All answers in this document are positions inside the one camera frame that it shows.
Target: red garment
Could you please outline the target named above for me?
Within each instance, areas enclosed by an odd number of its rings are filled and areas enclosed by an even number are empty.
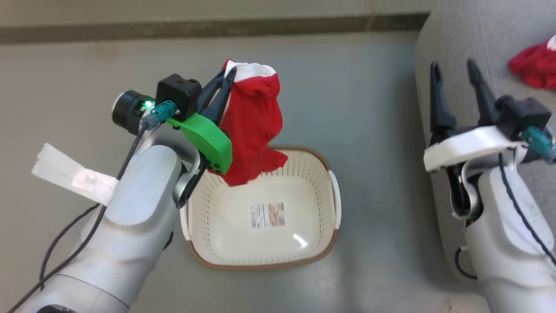
[[[556,36],[542,45],[525,49],[508,66],[529,86],[556,89]]]
[[[283,167],[287,156],[268,148],[282,129],[278,75],[269,66],[229,62],[229,67],[237,67],[237,74],[220,129],[230,134],[233,159],[222,178],[235,186]],[[256,76],[262,72],[265,76]]]

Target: white basket handle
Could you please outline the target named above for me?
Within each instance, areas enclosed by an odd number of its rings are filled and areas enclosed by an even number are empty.
[[[189,205],[189,201],[187,201],[185,203],[185,205],[180,209],[180,224],[181,224],[181,232],[183,233],[183,236],[185,237],[185,240],[190,241],[191,237],[189,234],[189,221],[191,220],[191,217],[187,216],[187,213],[190,211],[188,210],[188,205]]]
[[[332,180],[332,191],[334,192],[334,208],[336,209],[336,224],[334,225],[335,229],[340,229],[340,222],[342,220],[342,200],[340,197],[340,186],[338,186],[338,180],[336,179],[336,175],[332,172],[332,170],[328,171],[330,175],[330,179]]]

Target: gray sofa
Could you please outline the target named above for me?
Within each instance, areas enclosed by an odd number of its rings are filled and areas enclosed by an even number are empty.
[[[479,110],[469,84],[467,58],[474,58],[495,96],[535,97],[556,115],[556,91],[535,90],[512,76],[507,62],[528,46],[556,35],[555,0],[444,0],[430,15],[415,49],[415,76],[425,140],[429,131],[429,67],[437,61],[444,75],[444,91],[458,125],[476,125]],[[556,129],[556,118],[549,123]],[[556,234],[556,165],[521,165],[519,172]],[[445,173],[431,176],[444,252],[450,266],[454,252],[465,245],[462,223],[451,216],[450,191]],[[462,266],[472,272],[468,256]]]

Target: laundry basket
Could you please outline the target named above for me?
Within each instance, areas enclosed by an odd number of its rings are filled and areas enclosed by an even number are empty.
[[[288,160],[246,185],[206,172],[180,220],[194,258],[214,270],[308,264],[334,247],[341,221],[338,183],[326,160],[301,147],[274,147]]]

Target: gray floor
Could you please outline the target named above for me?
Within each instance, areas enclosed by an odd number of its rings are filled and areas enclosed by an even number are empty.
[[[52,238],[89,204],[31,175],[43,143],[115,175],[132,136],[112,124],[122,91],[155,94],[174,72],[207,82],[227,58],[281,79],[277,143],[322,152],[342,191],[340,238],[324,260],[258,273],[201,267],[181,237],[164,252],[133,313],[488,312],[441,251],[412,49],[416,33],[0,47],[0,311],[36,283]],[[55,252],[73,246],[70,231]]]

